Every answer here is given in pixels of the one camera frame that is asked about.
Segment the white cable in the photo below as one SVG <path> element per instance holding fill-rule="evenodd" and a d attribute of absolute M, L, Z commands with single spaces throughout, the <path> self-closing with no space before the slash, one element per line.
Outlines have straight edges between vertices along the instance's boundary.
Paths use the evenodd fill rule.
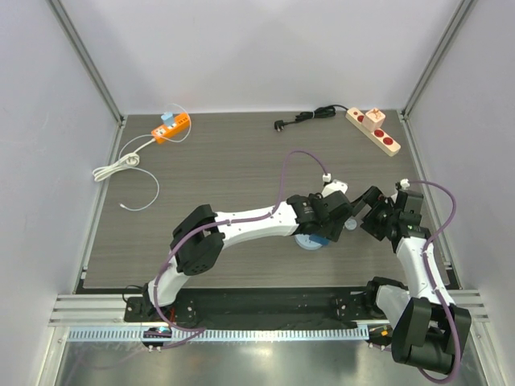
<path fill-rule="evenodd" d="M 173 139 L 169 139 L 169 138 L 165 138 L 165 137 L 161 137 L 161 138 L 165 139 L 165 140 L 167 140 L 169 142 L 181 143 L 182 141 L 184 141 L 190 135 L 190 132 L 192 131 L 192 119 L 190 117 L 190 114 L 187 113 L 187 111 L 186 111 L 186 109 L 184 109 L 184 107 L 182 107 L 180 105 L 177 105 L 176 103 L 172 103 L 172 105 L 175 105 L 175 106 L 179 107 L 180 109 L 182 109 L 184 111 L 184 113 L 186 113 L 187 118 L 189 119 L 190 125 L 187 128 L 186 135 L 183 138 L 179 139 L 178 141 L 173 140 Z M 152 134 L 144 134 L 144 135 L 140 135 L 140 136 L 138 136 L 136 138 L 132 138 L 130 141 L 128 141 L 122 147 L 122 149 L 120 150 L 120 153 L 118 154 L 118 160 L 115 163 L 113 163 L 111 165 L 108 165 L 108 166 L 98 167 L 97 169 L 95 169 L 93 171 L 93 177 L 94 177 L 95 182 L 97 182 L 97 183 L 107 179 L 108 177 L 110 177 L 114 173 L 117 173 L 118 171 L 127 170 L 127 169 L 134 169 L 134 170 L 142 171 L 143 173 L 147 173 L 150 177 L 152 177 L 154 179 L 155 184 L 158 187 L 158 190 L 155 193 L 155 197 L 147 205 L 145 205 L 144 207 L 137 208 L 137 209 L 134 209 L 132 207 L 127 207 L 123 203 L 119 203 L 120 207 L 126 209 L 127 211 L 142 211 L 143 209 L 147 209 L 150 205 L 152 205 L 154 203 L 154 201 L 159 196 L 159 181 L 155 177 L 155 175 L 150 173 L 148 170 L 142 169 L 140 167 L 136 167 L 137 165 L 139 165 L 139 154 L 138 154 L 138 152 L 141 149 L 143 149 L 143 148 L 147 147 L 148 145 L 150 145 L 151 143 L 154 143 L 155 142 L 155 138 L 152 138 L 148 142 L 145 142 L 143 145 L 139 146 L 135 151 L 133 151 L 131 153 L 128 153 L 128 154 L 126 154 L 126 155 L 124 155 L 122 157 L 123 150 L 125 150 L 125 148 L 130 143 L 136 141 L 139 138 L 144 138 L 144 137 L 153 137 L 153 135 Z"/>

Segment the purple cable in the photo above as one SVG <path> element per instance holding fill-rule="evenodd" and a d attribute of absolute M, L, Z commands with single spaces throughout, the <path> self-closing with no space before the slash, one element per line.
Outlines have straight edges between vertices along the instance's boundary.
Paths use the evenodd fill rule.
<path fill-rule="evenodd" d="M 275 205 L 274 205 L 274 207 L 273 207 L 271 212 L 266 213 L 266 214 L 261 215 L 261 216 L 257 216 L 257 217 L 250 217 L 248 219 L 235 219 L 235 220 L 232 220 L 232 221 L 224 220 L 224 221 L 218 221 L 218 222 L 215 222 L 215 223 L 210 223 L 210 224 L 202 225 L 202 226 L 200 226 L 200 227 L 190 231 L 185 237 L 183 237 L 179 241 L 179 243 L 177 243 L 177 245 L 170 251 L 170 253 L 168 253 L 168 258 L 161 265 L 161 268 L 159 269 L 158 276 L 155 278 L 155 282 L 154 282 L 153 299 L 154 299 L 155 309 L 156 309 L 159 317 L 170 328 L 176 328 L 176 329 L 181 330 L 181 331 L 189 331 L 189 332 L 193 332 L 194 334 L 188 336 L 187 338 L 181 340 L 180 342 L 176 342 L 176 343 L 168 344 L 166 346 L 162 346 L 161 348 L 163 350 L 183 345 L 186 342 L 188 342 L 188 341 L 196 338 L 197 336 L 201 335 L 206 330 L 203 327 L 202 328 L 189 329 L 189 328 L 184 328 L 184 327 L 181 327 L 181 326 L 177 326 L 176 324 L 174 324 L 171 320 L 169 320 L 164 315 L 164 313 L 161 311 L 161 307 L 159 307 L 159 303 L 158 303 L 158 284 L 159 284 L 159 281 L 161 280 L 161 277 L 163 276 L 163 274 L 167 271 L 168 267 L 170 266 L 171 259 L 174 257 L 174 255 L 177 253 L 177 251 L 179 251 L 179 249 L 184 245 L 184 243 L 186 243 L 190 238 L 192 238 L 194 235 L 196 235 L 199 232 L 208 230 L 210 228 L 218 227 L 218 226 L 221 226 L 221 225 L 241 224 L 241 223 L 250 223 L 250 222 L 254 222 L 254 221 L 261 221 L 261 220 L 265 220 L 265 219 L 273 216 L 274 213 L 278 210 L 279 205 L 281 204 L 282 195 L 284 193 L 284 182 L 285 182 L 285 176 L 286 176 L 286 165 L 287 165 L 288 160 L 290 159 L 290 157 L 293 154 L 295 154 L 295 153 L 302 153 L 302 154 L 309 155 L 315 161 L 317 161 L 317 163 L 320 165 L 320 167 L 322 167 L 323 172 L 325 174 L 328 174 L 328 169 L 325 167 L 325 165 L 322 163 L 322 161 L 320 161 L 319 158 L 316 157 L 314 154 L 312 154 L 312 153 L 310 153 L 309 151 L 306 151 L 306 150 L 292 150 L 290 153 L 288 153 L 286 155 L 286 157 L 284 158 L 284 162 L 282 163 L 281 179 L 280 179 L 280 183 L 279 183 L 279 194 L 278 194 L 277 201 L 275 202 Z"/>
<path fill-rule="evenodd" d="M 425 376 L 428 380 L 430 380 L 431 382 L 434 382 L 435 384 L 447 384 L 449 382 L 452 382 L 458 376 L 459 366 L 461 364 L 461 347 L 459 345 L 458 331 L 456 329 L 456 324 L 454 322 L 454 319 L 452 318 L 451 310 L 449 309 L 449 306 L 445 302 L 443 295 L 440 293 L 440 291 L 438 289 L 436 289 L 436 280 L 435 280 L 435 277 L 433 276 L 433 273 L 431 272 L 431 268 L 429 266 L 429 258 L 427 256 L 427 249 L 429 248 L 429 245 L 436 239 L 436 237 L 438 237 L 438 235 L 440 233 L 443 232 L 443 229 L 445 229 L 451 223 L 452 219 L 454 218 L 454 216 L 456 214 L 456 198 L 446 187 L 443 187 L 442 185 L 439 185 L 437 183 L 432 183 L 429 181 L 410 181 L 410 183 L 418 183 L 418 184 L 430 185 L 432 187 L 437 187 L 441 191 L 444 191 L 445 193 L 447 193 L 447 195 L 449 196 L 449 198 L 452 201 L 452 210 L 451 210 L 451 214 L 447 218 L 447 221 L 435 232 L 435 234 L 431 235 L 427 239 L 426 243 L 424 244 L 424 246 L 422 248 L 422 254 L 424 257 L 424 267 L 426 268 L 427 276 L 429 277 L 429 281 L 431 282 L 431 286 L 433 287 L 433 290 L 435 291 L 436 297 L 438 298 L 438 300 L 440 300 L 440 304 L 443 307 L 443 312 L 445 313 L 447 321 L 449 322 L 449 327 L 451 328 L 452 340 L 454 341 L 454 347 L 455 347 L 455 359 L 454 359 L 454 363 L 452 364 L 451 372 L 449 373 L 449 375 L 447 377 L 445 377 L 441 380 L 430 376 L 421 368 L 419 368 L 419 371 L 422 373 L 423 376 Z"/>

